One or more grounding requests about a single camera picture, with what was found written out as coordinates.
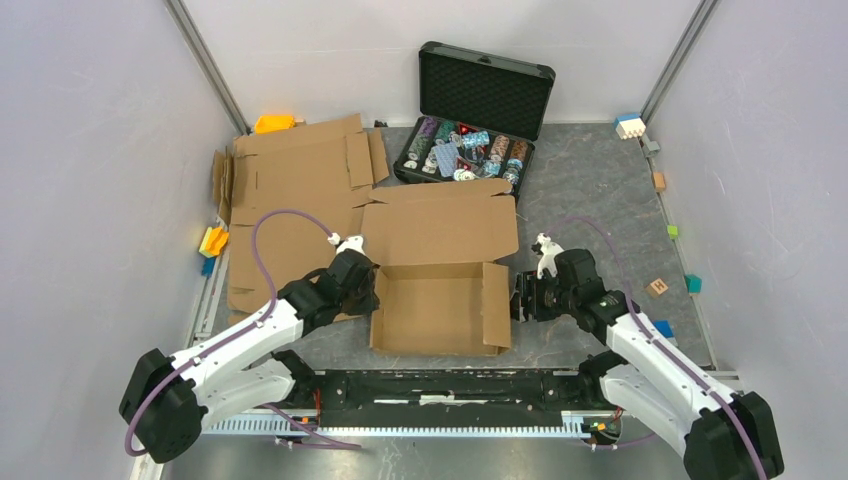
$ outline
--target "open cardboard box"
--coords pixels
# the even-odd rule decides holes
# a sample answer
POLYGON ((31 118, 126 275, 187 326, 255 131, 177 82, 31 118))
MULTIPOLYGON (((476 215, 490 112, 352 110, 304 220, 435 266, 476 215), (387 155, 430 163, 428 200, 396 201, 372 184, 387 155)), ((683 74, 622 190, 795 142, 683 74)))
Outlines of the open cardboard box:
POLYGON ((503 179, 377 188, 365 253, 381 265, 371 347, 417 355, 497 355, 511 347, 515 200, 503 179))
MULTIPOLYGON (((252 313, 268 301, 251 248, 253 227, 263 215, 299 209, 342 238, 354 235, 373 184, 388 176, 380 131, 365 133, 359 115, 238 137, 232 155, 216 153, 213 192, 230 227, 229 307, 252 313)), ((335 255, 321 229, 294 215, 263 223, 258 244, 278 288, 326 267, 335 255)))

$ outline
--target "cable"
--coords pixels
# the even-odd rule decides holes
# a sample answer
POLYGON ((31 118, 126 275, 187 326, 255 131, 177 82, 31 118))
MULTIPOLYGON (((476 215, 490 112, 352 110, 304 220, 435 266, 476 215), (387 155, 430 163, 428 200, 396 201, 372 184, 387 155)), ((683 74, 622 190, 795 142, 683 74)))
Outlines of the cable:
POLYGON ((316 432, 310 430, 309 428, 301 425, 300 422, 298 422, 297 420, 288 416, 286 414, 286 412, 284 412, 284 411, 280 410, 279 408, 271 405, 270 403, 266 403, 265 405, 262 405, 262 406, 267 408, 268 410, 271 410, 272 412, 276 413, 277 415, 283 417, 283 420, 288 422, 289 425, 300 430, 301 432, 306 433, 307 435, 309 435, 313 439, 323 440, 323 441, 325 441, 329 444, 329 445, 322 445, 322 444, 315 444, 315 443, 294 443, 294 444, 292 444, 292 446, 296 446, 298 448, 317 448, 317 449, 325 449, 325 450, 328 450, 328 449, 329 450, 359 450, 359 449, 362 448, 362 445, 357 445, 355 443, 340 442, 338 440, 333 440, 332 438, 325 437, 324 435, 321 435, 320 433, 316 433, 316 432))
MULTIPOLYGON (((689 378, 694 381, 698 387, 703 389, 705 392, 710 391, 710 386, 701 378, 700 375, 695 373, 688 365, 686 365, 682 360, 680 360, 676 355, 674 355, 671 350, 666 348, 661 342, 654 342, 654 334, 651 333, 651 330, 642 322, 642 319, 636 314, 636 309, 633 307, 633 287, 630 285, 630 281, 628 280, 627 275, 624 272, 624 262, 621 259, 621 256, 618 253, 618 249, 615 247, 610 236, 605 232, 603 228, 601 228, 600 224, 592 220, 588 217, 583 217, 579 215, 568 216, 560 220, 560 222, 548 230, 547 234, 550 236, 553 230, 561 228, 566 223, 571 223, 574 221, 583 222, 590 227, 594 228, 601 237, 604 239, 604 243, 607 244, 610 251, 612 252, 612 256, 615 259, 615 263, 618 266, 619 274, 621 275, 621 281, 624 284, 624 296, 625 303, 627 304, 627 310, 630 312, 630 317, 633 318, 633 321, 636 323, 636 326, 639 328, 639 331, 642 332, 643 335, 648 337, 648 340, 651 341, 653 345, 656 345, 657 348, 663 352, 663 354, 671 360, 680 370, 682 370, 689 378)), ((760 461, 760 456, 757 453, 756 448, 754 448, 754 443, 751 441, 751 438, 748 436, 748 432, 745 431, 745 427, 742 426, 742 422, 739 420, 739 417, 736 416, 736 412, 730 408, 730 405, 727 404, 716 392, 710 392, 710 397, 716 401, 716 403, 721 406, 721 409, 724 410, 724 413, 727 414, 727 417, 730 419, 730 422, 733 423, 733 426, 736 428, 736 431, 739 433, 739 437, 742 439, 742 443, 745 445, 745 450, 748 451, 748 455, 751 457, 751 462, 754 464, 754 469, 757 471, 757 477, 759 480, 768 480, 768 476, 766 475, 765 468, 763 468, 763 463, 760 461)), ((652 436, 647 436, 639 440, 634 440, 633 442, 628 443, 641 443, 643 440, 647 440, 652 436)))
POLYGON ((127 434, 124 437, 124 450, 131 457, 138 457, 138 456, 141 456, 141 455, 144 455, 144 454, 147 453, 147 449, 143 448, 141 450, 136 450, 135 448, 133 448, 132 439, 133 439, 133 435, 135 435, 135 429, 138 427, 138 422, 141 420, 141 417, 142 417, 142 415, 144 415, 144 412, 146 412, 147 409, 150 407, 150 404, 153 403, 153 400, 156 399, 156 396, 158 396, 160 393, 162 393, 162 390, 164 390, 165 387, 167 387, 175 378, 179 377, 186 370, 188 370, 189 368, 196 365, 195 362, 199 363, 204 358, 215 353, 216 351, 218 351, 219 349, 221 349, 225 345, 235 341, 236 339, 244 336, 245 334, 247 334, 251 330, 257 328, 274 311, 274 308, 277 306, 277 289, 274 286, 274 280, 271 279, 271 274, 268 273, 268 269, 265 268, 265 264, 262 263, 262 259, 259 256, 259 246, 257 244, 256 239, 257 239, 257 235, 259 233, 259 227, 262 226, 262 224, 266 220, 268 220, 269 218, 276 216, 276 215, 281 215, 281 214, 292 214, 292 215, 298 215, 300 217, 303 217, 303 218, 311 221, 315 225, 317 225, 319 228, 321 228, 321 230, 323 230, 324 233, 327 234, 328 238, 333 236, 333 232, 330 231, 330 229, 327 228, 326 225, 321 223, 320 220, 318 220, 317 218, 313 217, 312 215, 310 215, 306 212, 303 212, 303 211, 300 211, 300 210, 295 210, 295 209, 282 208, 282 209, 279 209, 279 210, 273 210, 273 211, 268 212, 265 215, 263 215, 262 218, 260 218, 259 221, 256 222, 256 225, 253 227, 253 234, 251 236, 251 247, 252 247, 251 250, 253 252, 253 259, 256 261, 256 266, 259 268, 259 271, 262 273, 262 276, 265 278, 265 283, 268 285, 268 289, 270 291, 271 301, 268 305, 268 308, 265 309, 264 312, 262 312, 262 315, 255 322, 251 322, 250 325, 246 326, 245 328, 235 332, 234 334, 230 335, 227 338, 221 339, 218 343, 215 343, 211 347, 203 350, 202 352, 200 352, 197 355, 197 357, 194 357, 194 358, 186 361, 186 363, 177 367, 173 372, 171 372, 168 376, 166 376, 164 380, 162 380, 161 382, 159 382, 158 385, 153 387, 153 389, 150 391, 150 393, 147 394, 147 396, 141 402, 141 405, 139 405, 138 409, 135 411, 135 414, 133 415, 132 420, 130 420, 129 427, 127 428, 127 434))

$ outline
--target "white lego block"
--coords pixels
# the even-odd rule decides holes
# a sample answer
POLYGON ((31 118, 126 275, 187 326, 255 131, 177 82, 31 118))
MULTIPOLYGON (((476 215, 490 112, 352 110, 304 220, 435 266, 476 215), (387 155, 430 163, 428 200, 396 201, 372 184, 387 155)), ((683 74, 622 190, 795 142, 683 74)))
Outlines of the white lego block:
POLYGON ((622 140, 641 137, 645 133, 645 123, 641 118, 634 118, 620 122, 615 131, 622 140))

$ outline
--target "yellow block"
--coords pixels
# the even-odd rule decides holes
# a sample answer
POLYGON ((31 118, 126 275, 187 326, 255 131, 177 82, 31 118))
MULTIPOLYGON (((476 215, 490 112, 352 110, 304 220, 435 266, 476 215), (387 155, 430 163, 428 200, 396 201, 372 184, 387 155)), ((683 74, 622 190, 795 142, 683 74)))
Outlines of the yellow block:
POLYGON ((230 233, 221 227, 206 229, 206 234, 203 236, 203 241, 200 242, 198 251, 201 255, 207 258, 217 257, 227 244, 230 238, 230 233))
POLYGON ((271 133, 294 127, 294 117, 291 115, 260 115, 253 131, 256 133, 271 133))

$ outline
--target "blue block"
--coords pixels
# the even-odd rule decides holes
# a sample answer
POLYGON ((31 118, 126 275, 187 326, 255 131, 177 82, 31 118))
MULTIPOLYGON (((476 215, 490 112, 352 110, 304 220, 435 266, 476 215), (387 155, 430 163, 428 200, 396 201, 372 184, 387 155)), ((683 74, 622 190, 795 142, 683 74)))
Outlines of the blue block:
POLYGON ((656 327, 663 337, 674 338, 674 332, 671 331, 671 324, 668 323, 668 320, 657 320, 654 322, 654 327, 656 327))
POLYGON ((618 124, 621 122, 624 122, 626 120, 633 120, 634 118, 642 118, 642 116, 638 113, 628 113, 627 115, 615 117, 615 122, 612 123, 612 128, 618 127, 618 124))
POLYGON ((200 273, 204 277, 212 275, 212 271, 215 270, 215 259, 217 258, 218 257, 209 257, 203 261, 203 269, 200 271, 200 273))
POLYGON ((690 273, 684 275, 683 278, 686 279, 686 289, 689 290, 689 293, 701 293, 701 277, 690 273))

